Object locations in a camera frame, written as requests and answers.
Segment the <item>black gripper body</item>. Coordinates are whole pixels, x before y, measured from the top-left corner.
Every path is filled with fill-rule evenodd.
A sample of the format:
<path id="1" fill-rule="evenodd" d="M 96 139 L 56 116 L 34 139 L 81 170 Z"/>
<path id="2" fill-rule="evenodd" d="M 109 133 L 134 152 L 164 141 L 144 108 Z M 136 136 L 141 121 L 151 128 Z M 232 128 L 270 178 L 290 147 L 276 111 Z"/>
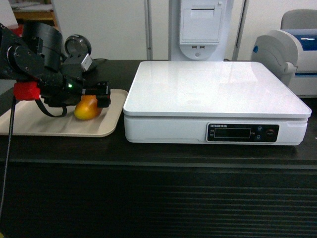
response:
<path id="1" fill-rule="evenodd" d="M 70 56 L 57 71 L 45 67 L 38 82 L 40 95 L 51 107 L 75 106 L 84 87 L 82 61 L 84 56 Z"/>

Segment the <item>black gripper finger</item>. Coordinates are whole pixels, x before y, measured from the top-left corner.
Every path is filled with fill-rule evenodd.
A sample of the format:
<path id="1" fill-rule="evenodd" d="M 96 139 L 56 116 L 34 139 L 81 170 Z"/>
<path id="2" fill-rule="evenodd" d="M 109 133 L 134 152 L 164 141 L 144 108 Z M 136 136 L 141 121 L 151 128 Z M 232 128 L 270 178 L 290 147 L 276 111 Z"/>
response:
<path id="1" fill-rule="evenodd" d="M 84 87 L 83 95 L 95 96 L 98 108 L 108 108 L 111 104 L 111 91 L 108 81 L 101 81 L 97 82 L 93 86 Z"/>

